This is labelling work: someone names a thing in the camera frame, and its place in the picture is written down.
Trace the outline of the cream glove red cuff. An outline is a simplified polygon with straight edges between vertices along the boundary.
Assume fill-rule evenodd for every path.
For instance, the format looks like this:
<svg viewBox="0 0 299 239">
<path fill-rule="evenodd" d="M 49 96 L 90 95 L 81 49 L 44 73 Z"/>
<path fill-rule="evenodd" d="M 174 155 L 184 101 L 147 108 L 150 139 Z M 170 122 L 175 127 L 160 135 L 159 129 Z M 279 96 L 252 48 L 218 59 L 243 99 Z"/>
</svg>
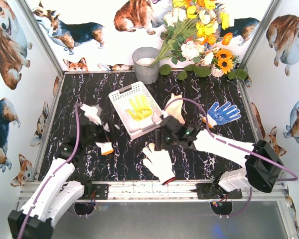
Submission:
<svg viewBox="0 0 299 239">
<path fill-rule="evenodd" d="M 162 185 L 176 180 L 168 151 L 156 151 L 155 144 L 150 143 L 148 147 L 143 148 L 143 153 L 146 156 L 143 159 L 144 166 L 159 179 Z"/>
</svg>

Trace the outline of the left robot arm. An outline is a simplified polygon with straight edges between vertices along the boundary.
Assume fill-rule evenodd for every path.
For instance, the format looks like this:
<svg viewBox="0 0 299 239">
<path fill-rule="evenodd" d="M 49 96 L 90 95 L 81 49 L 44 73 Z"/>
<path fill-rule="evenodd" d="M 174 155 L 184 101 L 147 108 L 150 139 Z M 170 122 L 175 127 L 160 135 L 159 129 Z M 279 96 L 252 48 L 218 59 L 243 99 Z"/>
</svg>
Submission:
<svg viewBox="0 0 299 239">
<path fill-rule="evenodd" d="M 102 122 L 101 114 L 99 106 L 75 106 L 75 121 L 46 176 L 21 209 L 8 216 L 12 238 L 49 239 L 59 219 L 77 200 L 88 200 L 95 207 L 98 199 L 107 199 L 108 184 L 94 184 L 77 171 L 88 146 L 100 147 L 102 155 L 113 152 L 115 128 L 111 122 Z"/>
</svg>

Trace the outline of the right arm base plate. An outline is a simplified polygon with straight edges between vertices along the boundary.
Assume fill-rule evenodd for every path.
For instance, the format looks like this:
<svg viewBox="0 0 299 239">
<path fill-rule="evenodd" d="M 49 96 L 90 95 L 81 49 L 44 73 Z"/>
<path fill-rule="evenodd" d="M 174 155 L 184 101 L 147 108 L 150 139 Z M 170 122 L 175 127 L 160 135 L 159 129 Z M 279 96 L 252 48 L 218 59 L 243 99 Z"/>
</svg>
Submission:
<svg viewBox="0 0 299 239">
<path fill-rule="evenodd" d="M 195 189 L 191 189 L 190 192 L 197 194 L 198 199 L 223 199 L 226 196 L 228 199 L 242 199 L 242 193 L 239 190 L 226 192 L 218 185 L 212 183 L 198 183 Z"/>
</svg>

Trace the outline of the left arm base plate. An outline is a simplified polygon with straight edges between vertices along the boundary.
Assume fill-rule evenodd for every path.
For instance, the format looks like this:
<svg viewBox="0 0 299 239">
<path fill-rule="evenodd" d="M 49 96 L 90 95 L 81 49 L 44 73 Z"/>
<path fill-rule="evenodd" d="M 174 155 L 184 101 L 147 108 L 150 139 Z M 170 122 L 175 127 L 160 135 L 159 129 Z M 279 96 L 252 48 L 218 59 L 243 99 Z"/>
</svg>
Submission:
<svg viewBox="0 0 299 239">
<path fill-rule="evenodd" d="M 107 200 L 109 193 L 109 184 L 89 183 L 84 187 L 84 193 L 81 199 L 83 200 Z"/>
</svg>

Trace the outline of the yellow coated work glove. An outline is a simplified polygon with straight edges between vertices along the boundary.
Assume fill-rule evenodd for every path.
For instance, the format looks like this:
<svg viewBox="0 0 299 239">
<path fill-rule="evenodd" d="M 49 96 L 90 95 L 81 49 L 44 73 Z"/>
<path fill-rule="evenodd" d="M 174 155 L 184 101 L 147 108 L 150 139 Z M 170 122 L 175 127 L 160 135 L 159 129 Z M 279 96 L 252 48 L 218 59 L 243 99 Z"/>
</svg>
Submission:
<svg viewBox="0 0 299 239">
<path fill-rule="evenodd" d="M 135 121 L 142 121 L 153 114 L 152 107 L 145 95 L 136 95 L 129 99 L 131 108 L 126 109 L 126 113 Z"/>
</svg>

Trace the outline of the cream knit glove pair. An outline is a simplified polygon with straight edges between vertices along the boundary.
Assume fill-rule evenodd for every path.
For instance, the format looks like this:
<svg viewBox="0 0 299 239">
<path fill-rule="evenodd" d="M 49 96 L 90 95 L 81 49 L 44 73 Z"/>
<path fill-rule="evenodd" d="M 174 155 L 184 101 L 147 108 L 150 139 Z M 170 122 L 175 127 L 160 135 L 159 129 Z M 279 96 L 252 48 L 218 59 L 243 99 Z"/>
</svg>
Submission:
<svg viewBox="0 0 299 239">
<path fill-rule="evenodd" d="M 171 97 L 166 104 L 168 105 L 171 101 L 179 98 L 182 98 L 182 95 L 175 95 L 174 93 L 171 93 Z M 176 118 L 181 124 L 185 124 L 185 120 L 181 114 L 182 105 L 183 105 L 183 100 L 175 101 L 171 103 L 165 111 L 168 115 L 171 115 L 174 118 Z"/>
</svg>

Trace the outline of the white plastic storage basket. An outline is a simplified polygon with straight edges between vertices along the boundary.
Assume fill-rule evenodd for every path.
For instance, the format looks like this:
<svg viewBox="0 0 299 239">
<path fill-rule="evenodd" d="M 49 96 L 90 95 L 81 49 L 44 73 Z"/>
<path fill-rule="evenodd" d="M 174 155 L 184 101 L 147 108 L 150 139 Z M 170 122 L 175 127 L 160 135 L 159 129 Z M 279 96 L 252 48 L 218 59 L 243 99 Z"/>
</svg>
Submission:
<svg viewBox="0 0 299 239">
<path fill-rule="evenodd" d="M 131 105 L 129 103 L 129 99 L 136 95 L 145 95 L 148 102 L 150 103 L 153 114 L 152 114 L 152 120 L 154 124 L 142 129 L 138 130 L 134 133 L 131 132 L 131 123 L 132 118 L 126 113 L 126 109 L 131 108 Z M 147 90 L 145 85 L 142 82 L 136 82 L 131 85 L 128 85 L 126 87 L 123 87 L 119 90 L 116 90 L 114 92 L 109 93 L 109 98 L 120 117 L 124 127 L 127 130 L 127 133 L 129 134 L 130 138 L 136 139 L 142 135 L 145 135 L 156 128 L 159 127 L 159 124 L 161 122 L 161 113 L 162 110 L 156 103 L 155 99 L 152 97 L 150 92 Z"/>
</svg>

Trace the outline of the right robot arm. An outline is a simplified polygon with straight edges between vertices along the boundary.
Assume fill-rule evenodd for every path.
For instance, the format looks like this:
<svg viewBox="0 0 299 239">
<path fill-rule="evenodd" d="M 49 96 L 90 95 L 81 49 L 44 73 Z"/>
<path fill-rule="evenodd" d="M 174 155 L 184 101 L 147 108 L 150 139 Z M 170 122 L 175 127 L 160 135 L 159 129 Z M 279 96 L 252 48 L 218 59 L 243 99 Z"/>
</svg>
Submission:
<svg viewBox="0 0 299 239">
<path fill-rule="evenodd" d="M 253 187 L 270 193 L 278 180 L 283 163 L 264 140 L 240 142 L 210 132 L 198 125 L 182 125 L 173 116 L 164 118 L 154 131 L 155 149 L 184 149 L 220 156 L 241 166 L 241 169 L 221 173 L 216 188 L 221 193 Z"/>
</svg>

